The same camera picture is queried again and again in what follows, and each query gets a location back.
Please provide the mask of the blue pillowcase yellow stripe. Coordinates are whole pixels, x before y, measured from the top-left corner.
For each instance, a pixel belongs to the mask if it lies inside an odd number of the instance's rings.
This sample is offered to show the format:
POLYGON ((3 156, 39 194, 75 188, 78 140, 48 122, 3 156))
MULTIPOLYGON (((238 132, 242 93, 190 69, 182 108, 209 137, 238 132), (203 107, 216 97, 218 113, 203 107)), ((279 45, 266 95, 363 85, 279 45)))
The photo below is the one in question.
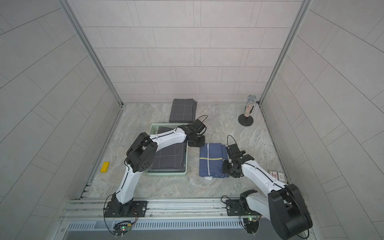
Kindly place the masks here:
POLYGON ((208 143, 200 148, 199 176, 212 178, 228 178, 223 172, 224 160, 228 160, 227 148, 220 143, 208 143))

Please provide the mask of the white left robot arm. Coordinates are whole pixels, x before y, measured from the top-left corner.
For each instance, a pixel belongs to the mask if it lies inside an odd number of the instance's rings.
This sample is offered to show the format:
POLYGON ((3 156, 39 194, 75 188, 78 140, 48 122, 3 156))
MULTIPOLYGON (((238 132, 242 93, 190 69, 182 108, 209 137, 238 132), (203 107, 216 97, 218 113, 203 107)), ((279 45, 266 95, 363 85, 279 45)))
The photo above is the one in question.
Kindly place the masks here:
POLYGON ((123 215, 122 211, 129 209, 133 202, 134 191, 142 173, 152 165, 156 153, 181 143, 187 143, 189 147, 203 147, 206 129, 202 121, 195 120, 192 124, 180 125, 161 134, 148 135, 145 132, 139 134, 127 151, 124 176, 117 192, 112 194, 107 208, 123 215))

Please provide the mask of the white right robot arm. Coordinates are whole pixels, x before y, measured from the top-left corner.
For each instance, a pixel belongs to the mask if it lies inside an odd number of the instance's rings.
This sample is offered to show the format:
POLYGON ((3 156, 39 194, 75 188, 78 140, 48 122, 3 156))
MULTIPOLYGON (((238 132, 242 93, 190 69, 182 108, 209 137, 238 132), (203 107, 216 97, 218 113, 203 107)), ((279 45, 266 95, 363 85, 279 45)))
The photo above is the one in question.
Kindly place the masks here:
POLYGON ((243 192, 238 200, 226 201, 230 216, 265 217, 282 240, 299 236, 313 227, 307 205, 296 185, 278 181, 237 144, 226 150, 229 158, 224 160, 223 172, 233 178, 246 177, 258 187, 258 190, 243 192))

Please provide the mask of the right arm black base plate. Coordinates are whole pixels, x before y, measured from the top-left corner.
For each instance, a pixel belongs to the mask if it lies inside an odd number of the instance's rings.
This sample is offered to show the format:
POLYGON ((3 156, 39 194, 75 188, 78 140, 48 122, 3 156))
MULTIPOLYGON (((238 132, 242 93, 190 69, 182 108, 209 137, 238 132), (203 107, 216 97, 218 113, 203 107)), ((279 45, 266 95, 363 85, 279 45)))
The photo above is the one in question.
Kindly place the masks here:
POLYGON ((261 216, 259 212, 251 210, 245 199, 227 199, 224 203, 228 216, 261 216))

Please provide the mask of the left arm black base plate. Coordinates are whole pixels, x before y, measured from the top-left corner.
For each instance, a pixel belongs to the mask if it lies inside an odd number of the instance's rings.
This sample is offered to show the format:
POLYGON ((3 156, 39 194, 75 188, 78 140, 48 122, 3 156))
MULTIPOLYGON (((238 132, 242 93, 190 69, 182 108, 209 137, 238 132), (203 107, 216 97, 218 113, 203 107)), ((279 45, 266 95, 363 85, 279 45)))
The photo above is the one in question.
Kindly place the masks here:
POLYGON ((120 204, 118 201, 109 201, 104 208, 106 218, 133 218, 144 217, 147 211, 148 201, 130 201, 120 204))

